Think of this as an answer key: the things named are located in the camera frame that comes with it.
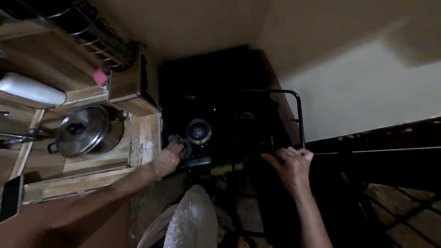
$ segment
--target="white container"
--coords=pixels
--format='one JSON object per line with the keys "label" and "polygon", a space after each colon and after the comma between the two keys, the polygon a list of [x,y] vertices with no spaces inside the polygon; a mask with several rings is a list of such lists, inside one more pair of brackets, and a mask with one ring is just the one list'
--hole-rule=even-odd
{"label": "white container", "polygon": [[49,105],[61,105],[66,100],[66,93],[15,72],[4,74],[0,80],[0,90]]}

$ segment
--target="white wall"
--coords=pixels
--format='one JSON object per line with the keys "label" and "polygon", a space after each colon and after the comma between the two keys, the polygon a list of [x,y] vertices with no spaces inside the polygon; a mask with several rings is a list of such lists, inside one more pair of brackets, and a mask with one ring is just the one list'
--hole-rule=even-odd
{"label": "white wall", "polygon": [[385,2],[271,7],[257,46],[300,94],[306,141],[441,116],[440,5]]}

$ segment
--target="cooking pot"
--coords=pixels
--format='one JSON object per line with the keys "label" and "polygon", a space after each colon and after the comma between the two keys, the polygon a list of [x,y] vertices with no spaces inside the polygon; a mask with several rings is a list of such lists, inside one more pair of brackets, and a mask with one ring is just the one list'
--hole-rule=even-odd
{"label": "cooking pot", "polygon": [[73,158],[83,154],[103,154],[115,148],[124,134],[121,112],[105,105],[84,105],[61,123],[49,153]]}

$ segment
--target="black stove top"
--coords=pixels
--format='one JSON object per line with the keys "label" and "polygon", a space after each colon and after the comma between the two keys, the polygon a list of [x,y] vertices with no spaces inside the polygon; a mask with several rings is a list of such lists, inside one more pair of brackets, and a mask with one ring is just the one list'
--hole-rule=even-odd
{"label": "black stove top", "polygon": [[[233,157],[237,164],[289,145],[269,93],[240,91],[268,84],[259,54],[248,47],[165,63],[160,68],[163,147],[172,134],[198,139],[210,132],[208,140],[192,140],[192,153],[178,168],[231,164]],[[196,131],[189,131],[190,123]]]}

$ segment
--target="hand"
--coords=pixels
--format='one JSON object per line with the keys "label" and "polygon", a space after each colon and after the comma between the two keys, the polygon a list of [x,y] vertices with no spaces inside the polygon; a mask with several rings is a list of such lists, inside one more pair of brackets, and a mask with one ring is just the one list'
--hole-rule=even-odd
{"label": "hand", "polygon": [[173,140],[159,156],[152,162],[152,170],[159,177],[164,177],[176,170],[176,167],[184,158],[186,148],[178,139]]}
{"label": "hand", "polygon": [[304,148],[296,150],[288,147],[276,150],[276,155],[283,160],[283,164],[271,154],[263,153],[260,156],[276,168],[294,198],[310,194],[309,166],[314,154]]}

